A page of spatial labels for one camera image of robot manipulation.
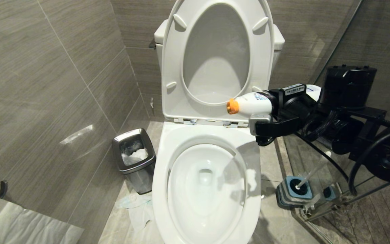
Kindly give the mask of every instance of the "barcode sticker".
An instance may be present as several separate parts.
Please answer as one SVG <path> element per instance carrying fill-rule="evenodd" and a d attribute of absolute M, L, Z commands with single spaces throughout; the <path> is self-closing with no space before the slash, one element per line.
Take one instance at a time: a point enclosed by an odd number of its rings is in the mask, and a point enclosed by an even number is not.
<path fill-rule="evenodd" d="M 287 96 L 287 95 L 291 95 L 291 94 L 298 93 L 300 91 L 305 90 L 305 86 L 302 84 L 297 84 L 297 85 L 292 85 L 292 86 L 286 87 L 286 88 L 284 88 L 284 90 L 286 90 L 285 96 Z"/>

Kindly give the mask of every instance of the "toilet lid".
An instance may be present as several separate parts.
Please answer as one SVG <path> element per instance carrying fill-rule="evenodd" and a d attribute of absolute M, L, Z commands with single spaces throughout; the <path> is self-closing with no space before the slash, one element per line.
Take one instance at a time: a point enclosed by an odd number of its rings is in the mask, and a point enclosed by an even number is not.
<path fill-rule="evenodd" d="M 230 98 L 268 88 L 274 26 L 266 0 L 178 0 L 162 51 L 167 118 L 247 121 Z"/>

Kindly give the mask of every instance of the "cleaning bottle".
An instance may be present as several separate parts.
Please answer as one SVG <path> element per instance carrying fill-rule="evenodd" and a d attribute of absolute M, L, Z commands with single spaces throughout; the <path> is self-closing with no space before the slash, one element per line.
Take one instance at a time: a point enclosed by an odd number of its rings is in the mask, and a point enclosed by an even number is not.
<path fill-rule="evenodd" d="M 256 113 L 271 113 L 272 102 L 264 91 L 246 93 L 243 96 L 230 99 L 226 103 L 226 110 L 229 114 L 240 113 L 249 117 Z"/>

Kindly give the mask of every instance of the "gray wall tile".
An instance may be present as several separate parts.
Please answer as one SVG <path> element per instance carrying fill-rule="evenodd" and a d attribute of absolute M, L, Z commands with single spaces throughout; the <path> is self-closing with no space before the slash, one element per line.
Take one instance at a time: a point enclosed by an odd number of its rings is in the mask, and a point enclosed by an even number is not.
<path fill-rule="evenodd" d="M 270 78 L 269 89 L 282 88 L 296 83 L 308 84 L 319 73 L 322 59 L 311 57 L 281 56 Z"/>
<path fill-rule="evenodd" d="M 121 51 L 89 87 L 118 131 L 140 95 L 126 51 Z"/>
<path fill-rule="evenodd" d="M 84 88 L 37 2 L 0 1 L 0 181 Z"/>
<path fill-rule="evenodd" d="M 24 208 L 68 221 L 114 136 L 85 89 L 7 177 L 8 197 Z"/>
<path fill-rule="evenodd" d="M 117 170 L 112 148 L 109 148 L 68 221 L 85 229 L 78 243 L 96 244 L 99 241 L 123 182 L 124 175 Z"/>
<path fill-rule="evenodd" d="M 73 214 L 83 243 L 99 238 L 121 187 L 114 167 L 99 168 L 115 131 L 130 111 L 127 125 L 148 115 L 127 53 L 117 56 L 110 3 L 40 3 L 0 0 L 0 181 L 9 201 L 62 221 Z M 84 192 L 104 197 L 86 204 Z"/>
<path fill-rule="evenodd" d="M 142 94 L 152 94 L 152 95 L 162 94 L 161 82 L 139 81 L 138 87 Z"/>
<path fill-rule="evenodd" d="M 109 1 L 39 2 L 87 84 L 123 49 Z"/>
<path fill-rule="evenodd" d="M 338 42 L 356 8 L 354 0 L 268 1 L 285 45 L 283 55 L 322 58 Z"/>
<path fill-rule="evenodd" d="M 390 2 L 364 1 L 328 66 L 341 64 L 378 69 L 367 106 L 387 110 L 390 120 Z"/>
<path fill-rule="evenodd" d="M 152 121 L 164 121 L 164 113 L 162 112 L 162 96 L 161 95 L 151 95 L 151 94 L 141 94 L 144 100 L 145 107 L 147 108 L 147 113 L 150 116 Z M 153 98 L 153 108 L 150 105 L 151 99 Z"/>
<path fill-rule="evenodd" d="M 147 130 L 149 123 L 150 118 L 147 114 L 146 107 L 140 95 L 136 100 L 135 105 L 133 105 L 130 115 L 127 117 L 118 133 L 125 133 L 136 128 L 144 128 Z"/>
<path fill-rule="evenodd" d="M 161 83 L 159 63 L 154 49 L 127 48 L 127 53 L 138 82 Z"/>
<path fill-rule="evenodd" d="M 364 1 L 338 46 L 335 57 L 369 61 L 383 52 L 389 43 L 390 1 Z"/>
<path fill-rule="evenodd" d="M 148 47 L 154 32 L 169 17 L 175 0 L 111 0 L 118 26 L 129 47 Z"/>

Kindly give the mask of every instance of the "toilet brush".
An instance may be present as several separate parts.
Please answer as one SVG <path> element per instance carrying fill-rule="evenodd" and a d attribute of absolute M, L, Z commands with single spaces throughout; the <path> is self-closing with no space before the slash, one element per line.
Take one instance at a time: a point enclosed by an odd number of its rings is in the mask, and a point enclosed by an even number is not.
<path fill-rule="evenodd" d="M 326 152 L 327 156 L 331 156 L 331 152 Z M 285 179 L 277 187 L 277 203 L 279 207 L 302 207 L 313 198 L 311 186 L 308 180 L 319 171 L 327 159 L 321 157 L 317 167 L 310 171 L 306 177 L 286 176 Z"/>

